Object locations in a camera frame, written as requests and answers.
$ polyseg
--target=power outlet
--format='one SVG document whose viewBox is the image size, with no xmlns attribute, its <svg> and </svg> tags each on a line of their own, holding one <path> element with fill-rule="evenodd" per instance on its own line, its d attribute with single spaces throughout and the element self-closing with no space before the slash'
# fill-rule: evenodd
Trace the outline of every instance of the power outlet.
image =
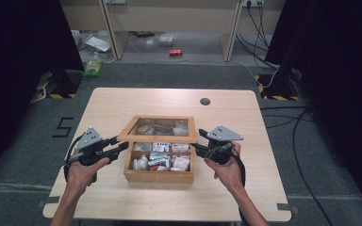
<svg viewBox="0 0 362 226">
<path fill-rule="evenodd" d="M 247 8 L 248 7 L 248 1 L 251 1 L 251 8 L 259 8 L 263 7 L 264 0 L 243 0 L 242 5 Z"/>
</svg>

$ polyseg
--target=wooden table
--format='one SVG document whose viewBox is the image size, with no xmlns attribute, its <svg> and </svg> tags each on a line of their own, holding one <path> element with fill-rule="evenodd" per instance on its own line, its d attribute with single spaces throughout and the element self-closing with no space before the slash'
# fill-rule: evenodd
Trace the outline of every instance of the wooden table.
<svg viewBox="0 0 362 226">
<path fill-rule="evenodd" d="M 201 105 L 202 98 L 210 105 Z M 193 116 L 196 129 L 211 131 L 218 124 L 245 137 L 241 159 L 246 167 L 246 190 L 268 221 L 288 221 L 291 213 L 278 210 L 288 203 L 272 147 L 255 94 L 249 90 L 220 89 L 96 89 L 79 123 L 75 137 L 93 126 L 103 138 L 120 134 L 134 115 Z M 198 137 L 206 144 L 207 139 Z M 98 181 L 81 197 L 75 218 L 125 220 L 240 221 L 238 206 L 213 171 L 195 158 L 192 185 L 128 183 L 123 175 L 126 152 L 98 172 Z M 50 197 L 61 196 L 63 172 Z M 52 218 L 58 203 L 46 204 L 43 214 Z"/>
</svg>

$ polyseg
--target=hand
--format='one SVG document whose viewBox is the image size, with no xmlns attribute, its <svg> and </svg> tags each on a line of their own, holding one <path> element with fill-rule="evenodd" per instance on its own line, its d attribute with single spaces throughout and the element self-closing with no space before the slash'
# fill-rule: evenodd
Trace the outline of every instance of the hand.
<svg viewBox="0 0 362 226">
<path fill-rule="evenodd" d="M 240 155 L 240 144 L 234 141 L 231 141 L 231 143 L 234 146 L 234 154 Z M 205 162 L 214 170 L 214 179 L 219 178 L 231 193 L 243 188 L 240 168 L 235 158 L 230 157 L 230 160 L 224 165 L 217 164 L 211 159 L 206 159 Z"/>
<path fill-rule="evenodd" d="M 108 162 L 108 158 L 103 158 L 91 166 L 83 166 L 78 161 L 74 161 L 69 168 L 66 190 L 80 197 L 85 193 L 87 186 L 92 184 L 93 175 Z"/>
</svg>

